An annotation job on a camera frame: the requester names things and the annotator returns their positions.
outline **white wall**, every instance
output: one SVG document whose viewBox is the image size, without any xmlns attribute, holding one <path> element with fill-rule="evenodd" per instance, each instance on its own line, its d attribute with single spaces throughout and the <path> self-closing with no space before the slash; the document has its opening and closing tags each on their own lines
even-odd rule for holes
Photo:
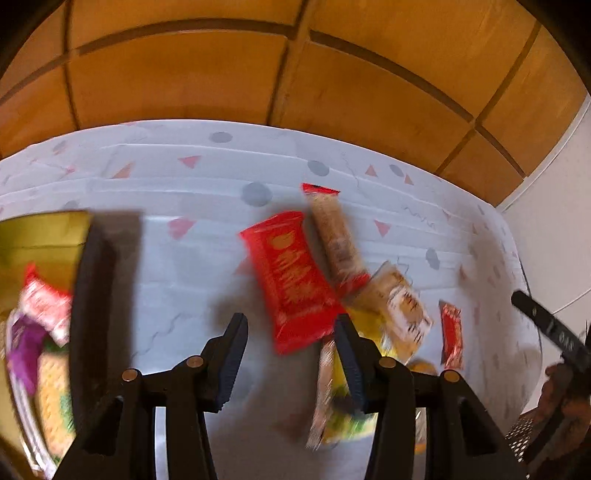
<svg viewBox="0 0 591 480">
<path fill-rule="evenodd" d="M 577 334 L 591 323 L 591 109 L 583 113 L 550 165 L 510 205 L 501 205 L 533 298 Z M 559 360 L 546 339 L 542 349 L 544 367 Z M 537 405 L 544 380 L 542 372 L 524 411 Z"/>
</svg>

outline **candy wrapper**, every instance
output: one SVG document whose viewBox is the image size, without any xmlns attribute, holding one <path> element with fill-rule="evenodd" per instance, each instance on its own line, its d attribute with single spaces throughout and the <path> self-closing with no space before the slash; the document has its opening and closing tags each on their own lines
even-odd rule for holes
<svg viewBox="0 0 591 480">
<path fill-rule="evenodd" d="M 369 281 L 361 255 L 345 222 L 337 190 L 303 183 L 310 201 L 314 223 L 322 239 L 339 297 L 360 289 Z"/>
<path fill-rule="evenodd" d="M 443 364 L 445 368 L 464 368 L 464 342 L 462 339 L 462 318 L 460 309 L 450 303 L 441 302 L 441 325 L 443 327 Z"/>
<path fill-rule="evenodd" d="M 355 305 L 388 316 L 388 299 L 399 287 L 409 287 L 404 275 L 386 261 L 355 297 Z"/>
<path fill-rule="evenodd" d="M 385 330 L 406 364 L 431 330 L 433 321 L 408 281 L 390 262 L 385 262 L 355 297 L 355 304 L 385 318 Z"/>
<path fill-rule="evenodd" d="M 45 351 L 41 354 L 37 407 L 47 449 L 59 463 L 76 436 L 67 352 Z"/>
<path fill-rule="evenodd" d="M 391 321 L 386 322 L 386 330 L 400 361 L 406 364 L 421 346 L 433 321 L 418 296 L 408 287 L 392 292 L 388 299 L 388 312 Z"/>
<path fill-rule="evenodd" d="M 396 357 L 384 332 L 384 318 L 374 312 L 347 308 L 359 335 L 373 340 L 382 355 Z M 317 449 L 344 440 L 355 440 L 374 433 L 377 414 L 364 414 L 355 408 L 335 341 L 327 338 L 320 352 L 316 409 L 307 447 Z"/>
<path fill-rule="evenodd" d="M 19 309 L 49 332 L 59 346 L 70 340 L 71 308 L 72 295 L 43 281 L 35 264 L 27 266 Z"/>
<path fill-rule="evenodd" d="M 329 335 L 344 313 L 310 255 L 303 219 L 301 212 L 283 212 L 240 233 L 265 293 L 278 353 Z"/>
<path fill-rule="evenodd" d="M 45 329 L 29 317 L 13 311 L 18 320 L 12 325 L 12 348 L 8 354 L 8 369 L 22 382 L 28 395 L 37 389 L 37 362 L 43 351 Z"/>
</svg>

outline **wooden ceiling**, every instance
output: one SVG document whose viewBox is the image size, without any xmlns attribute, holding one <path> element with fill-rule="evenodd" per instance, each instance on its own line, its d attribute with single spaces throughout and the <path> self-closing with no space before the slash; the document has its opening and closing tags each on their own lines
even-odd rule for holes
<svg viewBox="0 0 591 480">
<path fill-rule="evenodd" d="M 0 78 L 0 155 L 151 118 L 337 138 L 500 203 L 586 90 L 516 0 L 68 0 Z"/>
</svg>

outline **white tablecloth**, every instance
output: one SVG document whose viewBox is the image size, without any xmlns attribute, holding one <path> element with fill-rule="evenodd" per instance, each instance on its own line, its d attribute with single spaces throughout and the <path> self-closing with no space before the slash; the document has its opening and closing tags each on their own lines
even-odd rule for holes
<svg viewBox="0 0 591 480">
<path fill-rule="evenodd" d="M 462 373 L 506 432 L 541 368 L 538 333 L 509 301 L 525 288 L 515 242 L 491 205 L 418 168 L 259 125 L 131 122 L 74 132 L 3 160 L 0 219 L 98 213 L 120 253 L 114 375 L 128 366 L 145 374 L 171 368 L 221 334 L 233 312 L 247 315 L 249 341 L 232 398 L 207 417 L 221 479 L 362 478 L 370 439 L 304 449 L 319 349 L 273 353 L 262 294 L 237 237 L 274 213 L 306 209 L 302 182 L 340 190 L 368 268 L 390 260 L 420 293 L 436 324 L 419 357 L 440 365 L 439 300 L 461 308 Z M 157 443 L 162 451 L 162 434 Z"/>
</svg>

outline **red snack package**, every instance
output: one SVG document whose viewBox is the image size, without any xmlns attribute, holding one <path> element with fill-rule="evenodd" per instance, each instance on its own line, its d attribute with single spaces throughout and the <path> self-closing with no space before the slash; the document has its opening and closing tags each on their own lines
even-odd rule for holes
<svg viewBox="0 0 591 480">
<path fill-rule="evenodd" d="M 460 309 L 450 303 L 440 302 L 441 325 L 443 327 L 443 361 L 445 368 L 464 368 L 464 343 L 462 339 L 462 318 Z"/>
<path fill-rule="evenodd" d="M 27 265 L 18 302 L 20 310 L 41 325 L 56 344 L 64 346 L 70 341 L 72 295 L 43 281 L 35 264 Z"/>
<path fill-rule="evenodd" d="M 301 212 L 283 212 L 240 232 L 273 318 L 278 353 L 332 333 L 345 312 L 310 255 L 303 219 Z"/>
</svg>

